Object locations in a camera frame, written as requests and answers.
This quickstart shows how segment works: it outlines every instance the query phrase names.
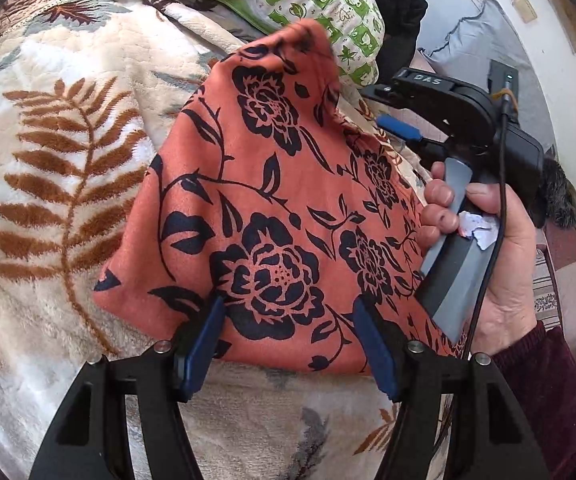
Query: metal screw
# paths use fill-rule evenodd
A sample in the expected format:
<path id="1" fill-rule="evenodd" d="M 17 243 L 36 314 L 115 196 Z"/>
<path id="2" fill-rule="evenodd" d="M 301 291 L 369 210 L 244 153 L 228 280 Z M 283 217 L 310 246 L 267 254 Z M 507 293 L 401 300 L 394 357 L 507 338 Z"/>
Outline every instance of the metal screw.
<path id="1" fill-rule="evenodd" d="M 96 365 L 97 363 L 101 362 L 101 359 L 103 359 L 103 357 L 104 356 L 101 354 L 93 354 L 88 359 L 86 359 L 86 362 L 89 365 Z"/>
<path id="2" fill-rule="evenodd" d="M 155 343 L 155 352 L 158 354 L 165 354 L 172 348 L 172 343 L 167 339 L 162 339 Z"/>
<path id="3" fill-rule="evenodd" d="M 424 344 L 421 341 L 409 341 L 408 350 L 413 354 L 421 354 L 424 351 Z"/>
<path id="4" fill-rule="evenodd" d="M 475 361 L 481 366 L 488 366 L 491 363 L 490 356 L 488 354 L 484 354 L 484 352 L 475 354 Z"/>

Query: fern pattern blanket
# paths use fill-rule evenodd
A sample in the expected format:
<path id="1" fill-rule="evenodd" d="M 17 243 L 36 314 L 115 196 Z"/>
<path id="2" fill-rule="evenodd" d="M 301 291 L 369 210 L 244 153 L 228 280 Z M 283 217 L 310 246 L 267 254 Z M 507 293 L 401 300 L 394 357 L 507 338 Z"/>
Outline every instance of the fern pattern blanket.
<path id="1" fill-rule="evenodd" d="M 0 467 L 11 480 L 27 478 L 87 357 L 152 343 L 97 308 L 92 288 L 174 117 L 240 45 L 174 0 L 9 0 L 2 10 Z M 358 95 L 344 96 L 340 110 L 380 136 Z M 416 161 L 386 148 L 421 190 Z M 219 361 L 181 411 L 205 477 L 220 479 L 371 477 L 396 418 L 371 378 Z M 149 478 L 132 400 L 127 417 L 136 477 Z"/>

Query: orange floral cloth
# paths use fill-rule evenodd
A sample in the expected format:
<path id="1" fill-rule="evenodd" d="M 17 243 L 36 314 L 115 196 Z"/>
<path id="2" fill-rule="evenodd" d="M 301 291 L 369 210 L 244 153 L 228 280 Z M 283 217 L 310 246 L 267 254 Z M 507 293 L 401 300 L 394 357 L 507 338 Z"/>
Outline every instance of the orange floral cloth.
<path id="1" fill-rule="evenodd" d="M 224 297 L 218 354 L 290 370 L 367 371 L 352 306 L 452 353 L 413 297 L 419 202 L 374 137 L 336 112 L 324 29 L 240 48 L 184 105 L 148 169 L 95 301 L 155 338 Z"/>

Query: black cable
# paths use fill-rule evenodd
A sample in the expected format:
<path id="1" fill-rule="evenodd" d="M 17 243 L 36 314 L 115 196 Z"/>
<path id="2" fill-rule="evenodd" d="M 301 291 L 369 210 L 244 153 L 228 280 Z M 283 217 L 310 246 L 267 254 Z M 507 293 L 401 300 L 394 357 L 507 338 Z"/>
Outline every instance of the black cable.
<path id="1" fill-rule="evenodd" d="M 499 136 L 499 234 L 497 236 L 497 241 L 492 249 L 492 254 L 490 255 L 490 261 L 486 267 L 486 272 L 484 273 L 484 279 L 479 287 L 479 292 L 477 294 L 477 301 L 475 301 L 475 307 L 472 311 L 472 317 L 470 318 L 470 326 L 468 327 L 468 335 L 466 336 L 466 343 L 462 352 L 462 359 L 467 360 L 470 354 L 470 348 L 472 347 L 472 340 L 475 335 L 475 330 L 477 329 L 477 322 L 479 320 L 479 314 L 481 313 L 481 306 L 486 295 L 486 290 L 488 288 L 488 283 L 492 277 L 492 273 L 495 270 L 495 264 L 497 263 L 497 257 L 499 256 L 499 251 L 501 250 L 501 244 L 504 241 L 504 235 L 506 234 L 506 136 L 508 134 L 508 108 L 510 108 L 510 98 L 506 99 L 504 96 L 504 102 L 502 103 L 501 111 L 501 131 Z M 443 441 L 448 435 L 448 429 L 450 428 L 450 422 L 452 421 L 452 403 L 448 408 L 448 413 L 446 418 L 442 422 L 439 435 L 437 440 L 434 442 L 433 446 L 433 457 L 439 451 Z"/>

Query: gray handle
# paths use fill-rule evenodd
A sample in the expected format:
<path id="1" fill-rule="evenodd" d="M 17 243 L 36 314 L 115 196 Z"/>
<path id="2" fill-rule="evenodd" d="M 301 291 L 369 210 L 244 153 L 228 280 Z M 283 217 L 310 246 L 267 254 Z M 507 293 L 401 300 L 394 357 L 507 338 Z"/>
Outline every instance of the gray handle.
<path id="1" fill-rule="evenodd" d="M 466 196 L 466 186 L 468 186 L 472 179 L 472 170 L 456 158 L 447 158 L 445 164 L 446 174 L 444 176 L 444 181 L 454 191 L 454 200 L 452 200 L 448 209 L 457 214 L 459 213 L 463 199 Z M 419 269 L 419 272 L 421 272 L 421 275 L 424 278 L 433 267 L 434 261 L 437 259 L 437 256 L 439 256 L 445 241 L 446 235 L 441 235 L 438 242 L 426 253 L 426 257 L 421 263 L 421 268 Z"/>
<path id="2" fill-rule="evenodd" d="M 455 214 L 462 209 L 466 186 L 471 178 L 472 170 L 468 166 L 454 158 L 446 159 L 445 180 L 454 190 L 450 210 Z M 484 184 L 496 182 L 486 172 L 478 180 Z M 461 238 L 457 233 L 449 236 L 457 238 L 446 245 L 446 236 L 441 236 L 426 254 L 420 268 L 424 280 L 415 297 L 446 337 L 456 343 L 475 305 L 494 244 L 483 251 L 474 238 Z"/>

